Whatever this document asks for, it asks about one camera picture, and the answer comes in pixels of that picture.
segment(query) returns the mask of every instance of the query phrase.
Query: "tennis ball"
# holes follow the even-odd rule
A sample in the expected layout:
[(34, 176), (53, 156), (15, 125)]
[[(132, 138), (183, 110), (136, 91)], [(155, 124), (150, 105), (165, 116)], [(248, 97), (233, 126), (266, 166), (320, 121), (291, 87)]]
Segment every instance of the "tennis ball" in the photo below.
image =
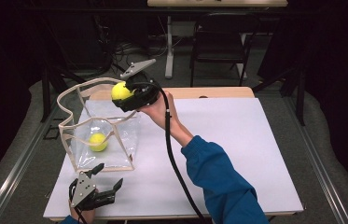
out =
[(89, 142), (93, 144), (101, 144), (99, 146), (90, 146), (92, 151), (103, 151), (107, 147), (107, 141), (103, 143), (106, 136), (103, 133), (93, 133), (90, 136)]
[(133, 91), (129, 91), (125, 87), (125, 82), (119, 82), (112, 88), (112, 100), (124, 100), (133, 96)]

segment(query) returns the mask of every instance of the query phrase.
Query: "human hand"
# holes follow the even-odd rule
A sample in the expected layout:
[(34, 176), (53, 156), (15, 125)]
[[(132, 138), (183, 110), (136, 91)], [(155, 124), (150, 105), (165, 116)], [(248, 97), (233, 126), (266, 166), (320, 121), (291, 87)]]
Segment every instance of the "human hand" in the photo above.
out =
[[(171, 136), (182, 146), (185, 147), (188, 142), (193, 138), (193, 135), (188, 129), (180, 122), (174, 105), (174, 97), (165, 91), (165, 95), (168, 99), (168, 106), (170, 109), (170, 134)], [(166, 105), (162, 93), (159, 94), (157, 101), (153, 105), (145, 105), (138, 109), (138, 111), (144, 112), (149, 115), (150, 118), (165, 130), (165, 116)]]
[[(171, 126), (177, 125), (177, 123), (180, 123), (179, 118), (176, 113), (176, 108), (174, 106), (174, 97), (168, 92), (165, 91), (165, 95), (168, 98), (168, 106), (170, 109), (170, 116), (171, 116)], [(162, 96), (162, 93), (160, 92), (158, 95), (157, 101), (153, 105), (145, 105), (138, 109), (138, 111), (144, 112), (145, 114), (149, 115), (150, 118), (159, 125), (162, 129), (165, 130), (165, 112), (166, 112), (166, 105), (164, 102), (164, 97)]]
[[(78, 216), (77, 212), (75, 211), (75, 208), (73, 208), (73, 207), (71, 206), (71, 201), (68, 200), (68, 202), (69, 202), (69, 209), (70, 209), (70, 211), (71, 211), (71, 217), (72, 217), (74, 220), (82, 221), (81, 219), (79, 219), (79, 216)], [(89, 210), (89, 211), (82, 211), (82, 212), (81, 212), (81, 215), (84, 217), (84, 219), (86, 220), (86, 222), (87, 222), (88, 224), (91, 224), (91, 223), (94, 221), (94, 219), (95, 219), (95, 208), (92, 209), (92, 210)]]

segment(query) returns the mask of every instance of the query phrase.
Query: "gray carpet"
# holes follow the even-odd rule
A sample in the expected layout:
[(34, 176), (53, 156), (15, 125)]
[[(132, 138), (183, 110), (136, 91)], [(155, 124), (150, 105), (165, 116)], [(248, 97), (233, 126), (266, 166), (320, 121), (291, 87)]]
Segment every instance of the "gray carpet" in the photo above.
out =
[[(269, 38), (260, 36), (256, 39), (247, 69), (248, 79), (245, 86), (256, 86), (260, 80), (256, 76), (259, 64), (268, 45)], [(166, 79), (165, 55), (157, 57), (157, 62), (147, 68), (147, 72), (153, 76), (163, 87), (187, 87), (189, 85), (190, 70), (188, 68), (190, 46), (182, 40), (175, 47), (174, 52), (174, 77)], [(139, 62), (148, 59), (142, 53), (133, 52), (127, 59), (125, 56), (118, 62), (124, 68), (127, 62)], [(211, 67), (196, 67), (196, 74), (202, 74), (202, 69)], [(235, 71), (228, 71), (227, 77), (235, 77)], [(104, 76), (118, 77), (114, 70), (110, 70)], [(235, 86), (232, 79), (201, 80), (195, 81), (195, 86)], [(293, 118), (292, 100), (282, 98), (277, 90), (281, 83), (275, 83), (269, 88), (256, 94), (265, 110), (271, 129), (274, 133), (277, 144), (284, 157), (288, 171), (293, 179), (301, 201), (305, 204), (306, 210), (294, 216), (276, 217), (271, 223), (348, 223), (340, 222), (331, 201), (328, 190), (323, 186), (324, 179), (317, 174), (318, 167), (314, 167), (313, 158), (310, 157), (309, 143), (304, 140), (303, 132), (306, 132), (312, 140), (312, 147), (317, 151), (323, 168), (328, 173), (328, 178), (333, 184), (333, 189), (340, 196), (342, 207), (348, 214), (348, 174), (335, 159), (329, 143), (328, 128), (320, 111), (319, 104), (314, 98), (306, 94), (304, 118), (305, 128), (299, 128), (297, 121)], [(0, 163), (0, 189), (8, 176), (13, 175), (11, 171), (16, 170), (16, 162), (23, 157), (24, 150), (35, 149), (35, 153), (27, 154), (29, 164), (26, 172), (18, 175), (20, 180), (18, 186), (13, 190), (3, 189), (9, 192), (7, 199), (0, 201), (0, 223), (51, 223), (44, 219), (43, 213), (48, 202), (49, 192), (53, 189), (58, 173), (61, 168), (65, 151), (60, 138), (54, 139), (56, 130), (51, 130), (47, 138), (38, 138), (45, 135), (48, 127), (55, 127), (60, 119), (60, 111), (53, 113), (48, 122), (40, 126), (42, 118), (42, 94), (41, 83), (36, 83), (31, 89), (33, 101), (29, 108), (26, 119), (19, 130), (13, 144), (7, 150), (6, 156)]]

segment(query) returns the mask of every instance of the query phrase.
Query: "black cable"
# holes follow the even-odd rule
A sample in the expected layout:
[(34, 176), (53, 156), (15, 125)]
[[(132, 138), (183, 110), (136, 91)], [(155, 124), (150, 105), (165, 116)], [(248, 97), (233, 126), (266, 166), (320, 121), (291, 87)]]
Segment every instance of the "black cable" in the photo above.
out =
[(77, 178), (74, 181), (72, 181), (71, 185), (69, 185), (69, 200), (71, 200), (71, 202), (72, 202), (72, 199), (74, 198), (76, 184), (77, 184)]
[(81, 219), (81, 221), (82, 221), (83, 224), (87, 224), (86, 219), (81, 215), (82, 211), (80, 211), (80, 210), (79, 210), (78, 208), (76, 208), (76, 207), (74, 207), (74, 209), (75, 209), (75, 211), (76, 211), (76, 213), (77, 213), (77, 215), (78, 215), (78, 219)]
[(162, 89), (162, 87), (160, 87), (159, 85), (154, 84), (152, 82), (138, 82), (138, 83), (134, 83), (134, 84), (135, 85), (153, 86), (154, 88), (157, 88), (161, 92), (162, 97), (164, 98), (164, 103), (165, 103), (165, 108), (166, 108), (166, 111), (165, 111), (165, 142), (167, 145), (168, 157), (170, 159), (171, 165), (174, 168), (174, 172), (175, 172), (177, 178), (179, 179), (180, 185), (182, 186), (183, 191), (185, 192), (186, 196), (188, 197), (188, 201), (190, 202), (191, 207), (194, 209), (197, 216), (200, 218), (201, 223), (206, 223), (204, 216), (202, 215), (202, 213), (198, 209), (197, 205), (194, 203), (194, 200), (191, 197), (190, 192), (188, 191), (188, 186), (186, 186), (185, 180), (183, 179), (182, 175), (180, 174), (180, 171), (176, 165), (176, 161), (174, 160), (174, 154), (173, 154), (172, 145), (171, 145), (170, 105), (169, 105), (168, 97), (165, 94), (165, 91)]

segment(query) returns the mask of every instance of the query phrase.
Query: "chair leg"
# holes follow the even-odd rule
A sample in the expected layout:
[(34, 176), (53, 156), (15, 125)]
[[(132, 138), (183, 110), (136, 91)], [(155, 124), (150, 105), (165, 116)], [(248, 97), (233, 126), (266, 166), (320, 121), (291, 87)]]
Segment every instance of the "chair leg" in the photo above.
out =
[(190, 87), (193, 87), (193, 82), (194, 82), (194, 61), (191, 63), (190, 67), (191, 67)]
[(305, 72), (303, 69), (299, 70), (299, 85), (296, 102), (296, 117), (299, 120), (301, 126), (305, 126), (304, 123), (304, 89), (305, 89)]
[(252, 87), (252, 91), (253, 92), (262, 91), (264, 88), (270, 86), (272, 83), (279, 80), (279, 78), (288, 76), (294, 71), (295, 71), (294, 68), (289, 68), (289, 69), (285, 70), (283, 73), (280, 73), (280, 74), (275, 75), (269, 79), (264, 80), (262, 83), (258, 84), (256, 87)]
[(190, 58), (190, 64), (188, 65), (189, 68), (192, 68), (194, 66), (194, 61), (193, 61), (193, 57), (191, 56)]
[(237, 64), (237, 63), (234, 63), (234, 64), (230, 67), (230, 70), (234, 67), (235, 64)]
[(243, 71), (241, 71), (240, 85), (239, 85), (240, 87), (243, 85), (244, 75), (245, 75), (245, 69), (246, 69), (246, 63), (244, 63)]

